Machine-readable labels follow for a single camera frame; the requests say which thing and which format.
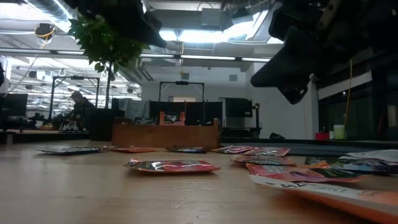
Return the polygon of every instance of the ceiling light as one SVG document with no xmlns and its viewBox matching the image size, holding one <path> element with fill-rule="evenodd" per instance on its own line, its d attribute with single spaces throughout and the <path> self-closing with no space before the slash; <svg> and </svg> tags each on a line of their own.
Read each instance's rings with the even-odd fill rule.
<svg viewBox="0 0 398 224">
<path fill-rule="evenodd" d="M 59 50 L 58 54 L 68 54 L 68 55 L 83 55 L 82 51 L 71 51 L 71 50 Z"/>
<path fill-rule="evenodd" d="M 182 59 L 205 59 L 205 60 L 235 60 L 235 57 L 204 56 L 204 55 L 181 55 Z"/>
<path fill-rule="evenodd" d="M 180 40 L 187 43 L 219 43 L 223 40 L 223 33 L 210 30 L 184 30 Z"/>
<path fill-rule="evenodd" d="M 70 85 L 70 83 L 68 83 L 68 82 L 66 82 L 66 81 L 57 80 L 56 82 L 59 82 L 59 83 L 65 84 L 65 85 Z"/>
<path fill-rule="evenodd" d="M 269 62 L 270 58 L 242 58 L 242 62 Z"/>
<path fill-rule="evenodd" d="M 174 55 L 166 55 L 166 54 L 141 54 L 140 57 L 143 57 L 143 58 L 174 58 Z"/>
<path fill-rule="evenodd" d="M 1 52 L 7 53 L 25 53 L 25 54 L 51 54 L 49 50 L 34 50 L 34 49 L 10 49 L 10 48 L 0 48 Z"/>
<path fill-rule="evenodd" d="M 254 37 L 254 35 L 259 30 L 261 24 L 266 19 L 267 14 L 268 14 L 268 10 L 265 10 L 265 11 L 258 12 L 255 15 L 253 15 L 253 19 L 255 20 L 255 22 L 254 22 L 252 29 L 248 32 L 248 35 L 246 36 L 246 40 Z"/>
<path fill-rule="evenodd" d="M 267 44 L 283 44 L 283 43 L 284 43 L 283 41 L 276 39 L 275 37 L 271 37 L 267 42 Z"/>
<path fill-rule="evenodd" d="M 77 87 L 77 86 L 68 86 L 67 88 L 71 89 L 71 90 L 75 90 L 75 91 L 79 91 L 80 90 L 80 88 Z"/>
<path fill-rule="evenodd" d="M 159 35 L 166 41 L 168 40 L 177 40 L 177 35 L 172 30 L 161 30 L 159 31 Z"/>
<path fill-rule="evenodd" d="M 248 22 L 240 22 L 231 26 L 230 28 L 224 30 L 223 32 L 223 40 L 228 41 L 231 38 L 241 37 L 240 39 L 244 40 L 253 28 L 253 21 Z"/>
</svg>

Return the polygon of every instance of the orange packet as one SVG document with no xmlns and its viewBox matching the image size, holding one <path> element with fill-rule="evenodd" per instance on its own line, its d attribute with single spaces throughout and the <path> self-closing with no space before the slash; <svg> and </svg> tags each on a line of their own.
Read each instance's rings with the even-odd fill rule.
<svg viewBox="0 0 398 224">
<path fill-rule="evenodd" d="M 398 223 L 398 192 L 293 183 L 257 175 L 250 175 L 250 178 L 257 184 L 314 200 L 377 223 Z"/>
</svg>

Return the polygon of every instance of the potted plant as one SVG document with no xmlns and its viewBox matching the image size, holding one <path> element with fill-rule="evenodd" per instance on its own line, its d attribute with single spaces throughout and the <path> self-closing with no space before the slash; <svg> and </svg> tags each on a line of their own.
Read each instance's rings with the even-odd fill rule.
<svg viewBox="0 0 398 224">
<path fill-rule="evenodd" d="M 78 19 L 70 19 L 72 23 L 68 34 L 74 36 L 88 57 L 89 64 L 95 63 L 98 73 L 108 75 L 106 85 L 105 109 L 93 108 L 87 111 L 90 140 L 110 141 L 114 118 L 124 117 L 124 112 L 108 109 L 109 86 L 115 80 L 119 67 L 126 67 L 130 60 L 138 58 L 144 44 L 116 32 L 100 15 L 94 19 L 79 15 Z"/>
</svg>

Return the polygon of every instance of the red object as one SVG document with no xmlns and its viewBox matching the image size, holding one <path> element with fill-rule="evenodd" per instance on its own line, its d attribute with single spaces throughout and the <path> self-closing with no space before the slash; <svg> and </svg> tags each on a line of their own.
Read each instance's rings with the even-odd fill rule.
<svg viewBox="0 0 398 224">
<path fill-rule="evenodd" d="M 329 133 L 315 133 L 315 140 L 329 140 Z"/>
</svg>

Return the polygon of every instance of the black stand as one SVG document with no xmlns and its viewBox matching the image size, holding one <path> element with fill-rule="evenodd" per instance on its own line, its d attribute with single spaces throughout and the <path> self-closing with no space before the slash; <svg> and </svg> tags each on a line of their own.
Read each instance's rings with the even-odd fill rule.
<svg viewBox="0 0 398 224">
<path fill-rule="evenodd" d="M 98 93 L 100 92 L 100 78 L 91 78 L 91 77 L 80 77 L 80 76 L 71 76 L 71 77 L 52 77 L 52 89 L 51 89 L 51 100 L 50 100 L 50 114 L 49 114 L 49 119 L 52 118 L 52 107 L 53 107 L 53 101 L 54 101 L 54 91 L 55 87 L 59 86 L 60 83 L 55 84 L 56 79 L 61 78 L 62 81 L 64 81 L 67 78 L 70 78 L 71 80 L 84 80 L 84 79 L 92 79 L 92 80 L 97 80 L 97 92 L 96 92 L 96 97 L 95 97 L 95 108 L 97 108 L 98 105 Z"/>
</svg>

